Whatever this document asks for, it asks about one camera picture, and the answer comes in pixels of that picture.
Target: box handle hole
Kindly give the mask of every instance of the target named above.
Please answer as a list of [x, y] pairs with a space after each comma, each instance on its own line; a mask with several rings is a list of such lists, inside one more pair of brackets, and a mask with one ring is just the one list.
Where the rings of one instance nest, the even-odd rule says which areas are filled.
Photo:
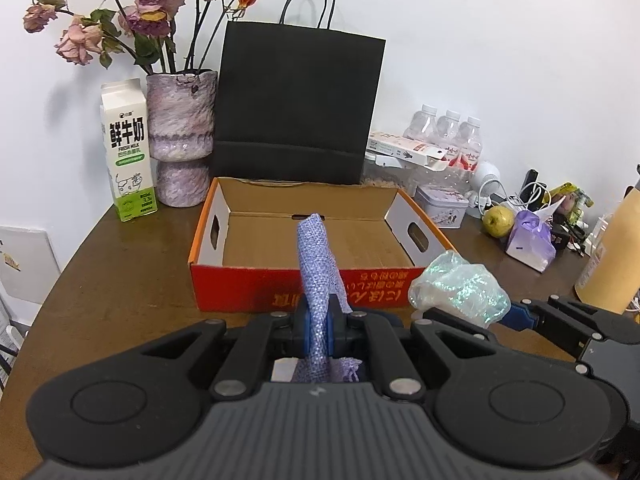
[[[309, 218], [311, 215], [291, 215], [292, 220], [304, 220], [305, 218]], [[324, 215], [320, 215], [320, 219], [324, 222]]]
[[218, 248], [218, 235], [220, 234], [220, 222], [218, 222], [218, 216], [214, 215], [213, 222], [211, 223], [211, 245], [213, 249]]
[[427, 239], [427, 235], [422, 232], [422, 229], [418, 227], [418, 224], [415, 222], [411, 222], [409, 224], [409, 228], [406, 230], [409, 238], [414, 241], [418, 250], [423, 253], [429, 248], [429, 240]]

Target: white wall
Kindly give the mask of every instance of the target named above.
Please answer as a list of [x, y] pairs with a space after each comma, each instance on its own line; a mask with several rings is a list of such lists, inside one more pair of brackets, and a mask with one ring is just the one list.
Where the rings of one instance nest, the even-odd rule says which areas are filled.
[[[108, 72], [97, 60], [64, 63], [53, 44], [68, 19], [28, 35], [29, 1], [0, 0], [0, 224], [46, 229], [64, 267], [111, 203], [100, 83], [143, 74], [124, 54]], [[69, 0], [79, 13], [100, 2]], [[248, 18], [273, 22], [283, 2], [258, 0]], [[310, 25], [319, 2], [297, 0], [288, 22]], [[182, 52], [192, 19], [183, 7]], [[374, 128], [402, 132], [421, 103], [480, 117], [484, 156], [509, 190], [534, 167], [552, 186], [571, 180], [587, 190], [594, 218], [638, 179], [639, 24], [640, 0], [338, 0], [333, 28], [387, 40]], [[0, 295], [16, 319], [33, 319], [36, 306]]]

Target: green label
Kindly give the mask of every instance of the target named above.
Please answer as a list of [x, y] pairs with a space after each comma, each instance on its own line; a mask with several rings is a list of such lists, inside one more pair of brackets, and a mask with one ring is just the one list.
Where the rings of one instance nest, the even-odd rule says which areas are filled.
[[118, 216], [123, 222], [158, 210], [153, 187], [147, 187], [146, 189], [117, 197], [115, 205], [118, 209]]
[[140, 160], [143, 160], [144, 158], [144, 153], [139, 153], [134, 156], [128, 156], [127, 158], [116, 160], [116, 166], [126, 166], [127, 164], [133, 164], [134, 162], [140, 162]]

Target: plastic bag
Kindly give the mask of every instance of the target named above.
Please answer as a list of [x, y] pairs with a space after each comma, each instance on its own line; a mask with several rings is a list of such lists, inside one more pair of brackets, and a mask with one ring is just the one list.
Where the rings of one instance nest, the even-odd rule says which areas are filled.
[[486, 267], [470, 264], [456, 251], [438, 256], [412, 281], [409, 302], [421, 312], [437, 306], [482, 328], [501, 320], [511, 307]]
[[509, 235], [506, 253], [543, 272], [556, 257], [556, 249], [551, 244], [551, 228], [535, 213], [520, 211]]

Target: blue knitted fabric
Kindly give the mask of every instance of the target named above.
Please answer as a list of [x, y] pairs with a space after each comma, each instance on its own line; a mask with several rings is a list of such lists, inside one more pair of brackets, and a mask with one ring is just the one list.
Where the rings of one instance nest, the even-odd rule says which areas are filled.
[[351, 312], [344, 283], [329, 249], [322, 219], [313, 214], [298, 224], [298, 259], [302, 287], [309, 305], [311, 342], [309, 355], [298, 362], [292, 381], [325, 383], [357, 381], [361, 361], [327, 357], [326, 314], [329, 295], [336, 294], [343, 312]]

